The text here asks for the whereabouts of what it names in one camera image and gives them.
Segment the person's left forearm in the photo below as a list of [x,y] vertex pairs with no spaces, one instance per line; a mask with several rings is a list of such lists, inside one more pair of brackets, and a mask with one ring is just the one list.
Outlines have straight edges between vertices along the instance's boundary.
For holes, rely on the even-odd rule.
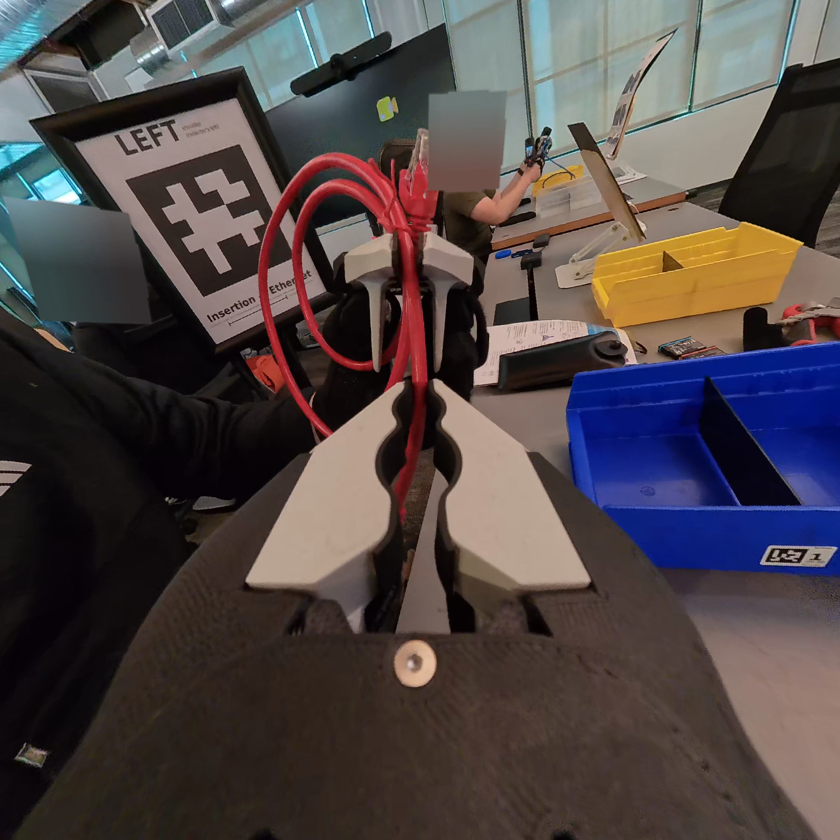
[[244,502],[316,444],[293,399],[236,405],[121,377],[109,427],[166,495]]

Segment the grey work table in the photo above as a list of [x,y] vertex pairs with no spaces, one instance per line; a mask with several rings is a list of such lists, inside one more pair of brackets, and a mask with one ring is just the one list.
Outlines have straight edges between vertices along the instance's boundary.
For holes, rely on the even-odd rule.
[[[620,187],[630,204],[633,204],[639,213],[672,206],[686,200],[685,189],[650,176],[620,185]],[[497,227],[491,240],[491,250],[514,249],[531,243],[541,235],[552,237],[604,222],[612,222],[613,213],[597,191],[594,198],[596,200],[593,203],[572,208],[571,199],[566,197],[550,208],[546,215],[536,215],[529,220]]]

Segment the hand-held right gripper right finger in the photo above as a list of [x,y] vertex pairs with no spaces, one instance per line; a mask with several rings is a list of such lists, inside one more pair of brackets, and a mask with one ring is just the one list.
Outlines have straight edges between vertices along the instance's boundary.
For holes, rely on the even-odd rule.
[[444,591],[493,614],[523,595],[589,588],[529,451],[442,381],[429,385],[427,404],[434,464],[446,481],[435,538]]

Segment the white paper sheet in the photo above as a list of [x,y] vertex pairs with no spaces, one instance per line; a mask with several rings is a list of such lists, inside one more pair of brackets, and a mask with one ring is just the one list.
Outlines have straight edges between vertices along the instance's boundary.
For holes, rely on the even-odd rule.
[[638,354],[627,332],[614,327],[606,327],[592,322],[575,320],[539,320],[494,326],[489,329],[489,354],[486,363],[474,374],[476,387],[493,386],[497,388],[499,360],[502,354],[540,346],[543,343],[559,342],[602,331],[612,331],[629,349],[628,365],[638,362]]

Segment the person's black clothing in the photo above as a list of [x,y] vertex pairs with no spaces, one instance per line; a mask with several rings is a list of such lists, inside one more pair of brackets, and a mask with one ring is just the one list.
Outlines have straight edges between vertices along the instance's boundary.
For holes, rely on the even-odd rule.
[[2,313],[2,811],[27,808],[88,729],[189,556],[91,371]]

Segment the black wall monitor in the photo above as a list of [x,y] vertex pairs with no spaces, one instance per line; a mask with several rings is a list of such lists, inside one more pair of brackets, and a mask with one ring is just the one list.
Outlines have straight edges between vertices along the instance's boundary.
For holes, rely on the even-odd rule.
[[291,174],[328,152],[380,159],[384,144],[414,146],[428,127],[428,98],[456,90],[445,24],[348,70],[310,96],[267,111],[270,130]]

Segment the black rounded object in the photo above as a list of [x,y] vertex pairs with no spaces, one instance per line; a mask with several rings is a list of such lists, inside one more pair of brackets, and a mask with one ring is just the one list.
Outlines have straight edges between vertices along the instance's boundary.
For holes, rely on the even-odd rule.
[[743,352],[782,349],[790,344],[785,336],[784,326],[777,322],[770,322],[765,308],[753,307],[743,313]]

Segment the red handled pliers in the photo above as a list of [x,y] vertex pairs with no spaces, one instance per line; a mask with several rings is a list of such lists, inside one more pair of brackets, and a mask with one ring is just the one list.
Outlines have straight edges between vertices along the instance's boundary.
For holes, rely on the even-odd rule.
[[794,304],[783,310],[777,325],[781,328],[781,347],[839,341],[839,297],[828,303]]

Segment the black framed marker sign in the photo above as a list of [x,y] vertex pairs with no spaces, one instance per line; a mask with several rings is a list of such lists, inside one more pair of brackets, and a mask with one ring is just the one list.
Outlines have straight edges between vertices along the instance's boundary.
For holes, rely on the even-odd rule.
[[129,216],[150,284],[206,354],[265,338],[259,252],[291,175],[244,68],[30,126],[93,206]]

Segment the black mallet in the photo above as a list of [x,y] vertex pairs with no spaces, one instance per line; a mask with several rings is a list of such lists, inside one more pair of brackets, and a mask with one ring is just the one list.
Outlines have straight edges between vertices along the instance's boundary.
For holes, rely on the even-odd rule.
[[539,320],[539,304],[536,289],[536,269],[542,266],[542,252],[532,250],[521,257],[520,268],[526,273],[528,289],[528,320],[536,322]]

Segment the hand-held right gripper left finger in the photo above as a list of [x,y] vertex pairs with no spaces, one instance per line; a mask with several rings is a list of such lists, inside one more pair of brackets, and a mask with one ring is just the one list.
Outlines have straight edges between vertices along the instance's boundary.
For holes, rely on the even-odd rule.
[[406,550],[395,483],[412,412],[405,381],[311,451],[248,588],[335,601],[356,632],[396,628]]

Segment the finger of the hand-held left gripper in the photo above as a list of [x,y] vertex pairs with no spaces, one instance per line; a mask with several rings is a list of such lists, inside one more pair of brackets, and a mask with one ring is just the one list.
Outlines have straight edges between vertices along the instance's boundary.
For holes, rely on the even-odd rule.
[[436,233],[423,233],[419,240],[420,287],[431,298],[433,363],[438,372],[444,358],[448,294],[470,288],[475,261],[461,248]]
[[390,346],[385,342],[386,316],[392,316],[398,328],[401,313],[396,296],[396,247],[393,236],[380,236],[353,248],[344,258],[344,277],[353,289],[361,289],[365,297],[366,315],[370,328],[373,371],[380,372],[383,353]]

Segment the black mesh office chair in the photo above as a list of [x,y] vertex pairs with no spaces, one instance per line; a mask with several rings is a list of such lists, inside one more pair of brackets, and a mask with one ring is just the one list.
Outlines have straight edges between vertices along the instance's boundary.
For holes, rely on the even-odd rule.
[[813,248],[839,185],[839,58],[786,68],[718,213]]

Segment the black webcam bar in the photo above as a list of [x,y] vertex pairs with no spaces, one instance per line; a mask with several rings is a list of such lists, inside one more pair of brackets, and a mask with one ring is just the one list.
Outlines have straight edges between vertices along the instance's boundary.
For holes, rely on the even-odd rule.
[[304,73],[290,83],[296,97],[310,98],[342,81],[355,76],[378,60],[392,47],[392,33],[385,31],[341,54],[334,54],[329,61]]

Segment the black zip pouch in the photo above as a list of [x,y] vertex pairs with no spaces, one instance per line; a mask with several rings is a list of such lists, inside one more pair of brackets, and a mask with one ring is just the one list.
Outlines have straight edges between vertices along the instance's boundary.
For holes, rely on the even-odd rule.
[[612,331],[504,353],[499,360],[497,390],[508,394],[570,384],[580,373],[627,366],[628,353]]

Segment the black bin divider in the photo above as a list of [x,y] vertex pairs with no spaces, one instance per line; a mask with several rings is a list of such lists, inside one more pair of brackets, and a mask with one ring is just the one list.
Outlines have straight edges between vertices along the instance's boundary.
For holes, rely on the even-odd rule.
[[742,507],[800,507],[801,499],[709,376],[703,383],[699,432]]

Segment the tilted printed board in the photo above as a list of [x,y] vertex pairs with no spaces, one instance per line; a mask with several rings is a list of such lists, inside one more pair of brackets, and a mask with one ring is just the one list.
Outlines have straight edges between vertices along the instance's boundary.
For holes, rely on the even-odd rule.
[[632,118],[637,92],[650,68],[678,31],[679,29],[675,28],[666,35],[658,38],[644,58],[642,58],[633,74],[628,78],[616,103],[612,124],[602,146],[602,154],[607,161],[615,161],[617,159]]

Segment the blue storage bin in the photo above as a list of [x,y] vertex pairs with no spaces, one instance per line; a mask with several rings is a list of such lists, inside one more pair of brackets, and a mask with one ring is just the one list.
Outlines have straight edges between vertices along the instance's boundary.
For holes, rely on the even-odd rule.
[[[710,377],[800,507],[742,507],[699,432]],[[658,567],[839,575],[839,348],[735,353],[575,376],[575,485]]]

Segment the yellow divided storage bin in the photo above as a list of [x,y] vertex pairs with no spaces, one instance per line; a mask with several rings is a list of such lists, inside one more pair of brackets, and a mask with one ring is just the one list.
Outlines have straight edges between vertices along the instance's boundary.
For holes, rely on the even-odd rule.
[[802,242],[740,223],[596,258],[592,292],[603,317],[625,328],[770,303]]

